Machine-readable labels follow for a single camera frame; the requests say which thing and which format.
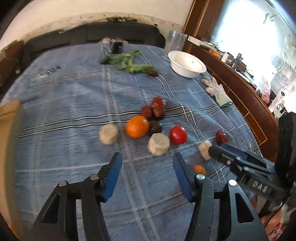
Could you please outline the clear plastic container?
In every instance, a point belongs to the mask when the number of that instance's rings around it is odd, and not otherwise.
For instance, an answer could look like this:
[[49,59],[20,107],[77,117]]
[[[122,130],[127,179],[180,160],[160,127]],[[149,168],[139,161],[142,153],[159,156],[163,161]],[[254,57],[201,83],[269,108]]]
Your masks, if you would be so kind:
[[178,31],[170,31],[164,47],[164,56],[168,57],[170,51],[182,51],[188,35]]

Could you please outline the dark plum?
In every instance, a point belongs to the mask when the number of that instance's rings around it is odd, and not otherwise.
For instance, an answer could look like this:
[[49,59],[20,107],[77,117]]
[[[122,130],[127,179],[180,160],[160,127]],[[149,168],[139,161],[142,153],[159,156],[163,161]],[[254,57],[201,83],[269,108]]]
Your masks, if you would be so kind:
[[153,135],[155,133],[161,133],[162,132],[162,126],[157,120],[151,120],[149,122],[149,134]]

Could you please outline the small red jujube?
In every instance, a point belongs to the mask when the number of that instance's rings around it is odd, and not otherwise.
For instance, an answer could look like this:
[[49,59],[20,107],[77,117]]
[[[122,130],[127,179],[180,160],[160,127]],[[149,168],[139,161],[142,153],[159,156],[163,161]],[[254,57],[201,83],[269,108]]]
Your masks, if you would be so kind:
[[151,120],[153,118],[152,108],[149,105],[143,106],[141,108],[140,114],[141,114],[141,116],[143,116],[147,120]]

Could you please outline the white work glove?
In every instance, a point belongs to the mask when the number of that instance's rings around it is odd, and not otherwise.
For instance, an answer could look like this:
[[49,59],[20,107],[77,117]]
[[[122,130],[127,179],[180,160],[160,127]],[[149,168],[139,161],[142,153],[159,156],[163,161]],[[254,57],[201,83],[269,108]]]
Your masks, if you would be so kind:
[[215,97],[217,104],[221,107],[231,106],[233,101],[226,94],[223,86],[218,84],[214,77],[204,76],[201,82],[206,86],[205,91],[212,97]]

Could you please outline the wooden side cabinet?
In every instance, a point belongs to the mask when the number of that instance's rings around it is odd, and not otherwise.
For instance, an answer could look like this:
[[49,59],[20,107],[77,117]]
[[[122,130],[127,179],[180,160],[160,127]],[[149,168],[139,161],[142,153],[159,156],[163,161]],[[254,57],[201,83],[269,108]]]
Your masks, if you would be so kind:
[[[210,27],[222,12],[223,1],[193,1],[182,32],[196,38],[210,36]],[[222,84],[227,95],[250,126],[262,155],[276,161],[278,122],[255,90],[238,73],[207,50],[187,42],[185,51],[201,59],[209,73]]]

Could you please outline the beige cylinder cake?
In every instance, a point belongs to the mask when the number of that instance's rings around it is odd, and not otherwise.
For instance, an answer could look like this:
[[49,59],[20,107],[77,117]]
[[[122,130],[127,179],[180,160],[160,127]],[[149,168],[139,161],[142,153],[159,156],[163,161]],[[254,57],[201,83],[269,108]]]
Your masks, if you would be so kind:
[[152,155],[165,154],[170,147],[170,139],[163,133],[154,133],[148,142],[148,150]]
[[100,128],[99,139],[104,145],[111,145],[118,139],[119,129],[113,124],[107,124]]
[[203,157],[203,159],[205,161],[209,161],[210,160],[210,155],[209,155],[209,148],[212,146],[210,141],[204,141],[202,142],[198,149],[200,151],[201,156]]

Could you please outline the red tomato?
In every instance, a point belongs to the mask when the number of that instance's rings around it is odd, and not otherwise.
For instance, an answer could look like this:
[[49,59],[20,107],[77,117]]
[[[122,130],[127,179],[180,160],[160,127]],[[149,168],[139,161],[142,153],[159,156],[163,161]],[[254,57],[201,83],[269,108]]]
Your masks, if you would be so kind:
[[169,137],[176,145],[182,145],[187,142],[187,132],[182,126],[174,126],[171,128]]

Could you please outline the green leafy vegetable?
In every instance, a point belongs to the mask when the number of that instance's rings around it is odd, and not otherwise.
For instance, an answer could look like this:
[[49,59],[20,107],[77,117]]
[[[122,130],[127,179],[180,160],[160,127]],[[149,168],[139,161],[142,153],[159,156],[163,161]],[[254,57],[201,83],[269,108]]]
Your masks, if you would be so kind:
[[139,55],[139,50],[133,50],[129,53],[111,55],[108,57],[108,63],[111,65],[115,65],[117,69],[124,70],[130,74],[136,72],[154,71],[154,66],[152,65],[133,63],[134,58],[138,57]]

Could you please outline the white bowl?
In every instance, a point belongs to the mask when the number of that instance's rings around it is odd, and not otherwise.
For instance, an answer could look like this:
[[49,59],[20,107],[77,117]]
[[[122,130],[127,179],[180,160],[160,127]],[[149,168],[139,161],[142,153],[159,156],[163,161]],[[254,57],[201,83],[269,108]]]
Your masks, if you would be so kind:
[[201,73],[205,73],[205,64],[197,57],[182,51],[170,51],[168,58],[171,68],[178,75],[184,78],[195,78]]

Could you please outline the blue plaid tablecloth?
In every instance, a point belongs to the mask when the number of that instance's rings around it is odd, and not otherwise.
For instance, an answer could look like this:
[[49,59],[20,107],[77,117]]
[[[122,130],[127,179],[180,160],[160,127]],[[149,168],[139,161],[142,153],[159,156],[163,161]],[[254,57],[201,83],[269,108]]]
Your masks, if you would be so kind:
[[[201,77],[177,75],[161,48],[127,44],[123,49],[137,52],[133,63],[152,65],[158,75],[101,64],[99,43],[69,46],[39,56],[1,100],[18,100],[23,110],[13,171],[25,231],[59,181],[83,181],[119,152],[119,178],[102,205],[110,238],[184,240],[193,205],[180,191],[173,154],[181,153],[187,163],[203,166],[209,178],[224,183],[234,175],[216,160],[203,160],[201,142],[215,143],[217,131],[224,131],[230,144],[259,153],[242,114],[233,105],[220,107]],[[161,134],[168,136],[177,126],[187,134],[184,144],[170,143],[159,156],[149,134],[132,138],[126,132],[128,122],[157,98],[166,104]]]

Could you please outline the cardboard tray box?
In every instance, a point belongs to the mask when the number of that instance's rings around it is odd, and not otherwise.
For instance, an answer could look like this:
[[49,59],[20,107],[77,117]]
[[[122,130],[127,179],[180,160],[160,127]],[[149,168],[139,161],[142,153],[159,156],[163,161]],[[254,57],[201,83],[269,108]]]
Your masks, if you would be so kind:
[[26,239],[14,188],[18,134],[22,120],[22,106],[18,100],[1,106],[1,215],[20,240]]

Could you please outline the black sofa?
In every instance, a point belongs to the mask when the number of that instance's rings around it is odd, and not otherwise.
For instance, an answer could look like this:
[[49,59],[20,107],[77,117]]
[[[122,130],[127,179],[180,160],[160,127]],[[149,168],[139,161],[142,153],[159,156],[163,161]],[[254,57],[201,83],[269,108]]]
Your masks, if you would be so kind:
[[158,27],[153,25],[130,21],[91,23],[66,32],[56,30],[30,39],[24,46],[21,67],[25,70],[37,57],[51,49],[95,43],[106,37],[161,48],[166,43]]

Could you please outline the large orange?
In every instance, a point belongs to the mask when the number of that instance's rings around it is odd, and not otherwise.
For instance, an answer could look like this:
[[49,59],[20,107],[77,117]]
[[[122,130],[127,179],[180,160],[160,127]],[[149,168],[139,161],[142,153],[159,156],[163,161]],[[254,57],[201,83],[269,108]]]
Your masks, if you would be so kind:
[[149,122],[144,116],[132,117],[126,124],[125,131],[130,138],[142,138],[149,130]]

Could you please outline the small orange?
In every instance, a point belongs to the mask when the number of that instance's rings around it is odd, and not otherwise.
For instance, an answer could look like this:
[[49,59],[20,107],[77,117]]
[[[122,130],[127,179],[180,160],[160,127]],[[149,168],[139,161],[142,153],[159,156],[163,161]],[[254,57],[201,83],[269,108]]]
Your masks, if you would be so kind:
[[203,166],[201,165],[194,165],[194,170],[196,171],[197,174],[202,174],[204,176],[206,176],[206,170]]

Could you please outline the large red jujube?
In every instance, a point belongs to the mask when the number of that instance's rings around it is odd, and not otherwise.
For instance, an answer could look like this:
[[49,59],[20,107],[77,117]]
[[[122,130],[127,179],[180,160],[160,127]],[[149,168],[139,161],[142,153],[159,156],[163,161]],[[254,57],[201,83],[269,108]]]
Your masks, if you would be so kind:
[[165,116],[166,101],[160,96],[157,96],[151,101],[151,108],[155,119],[160,121]]

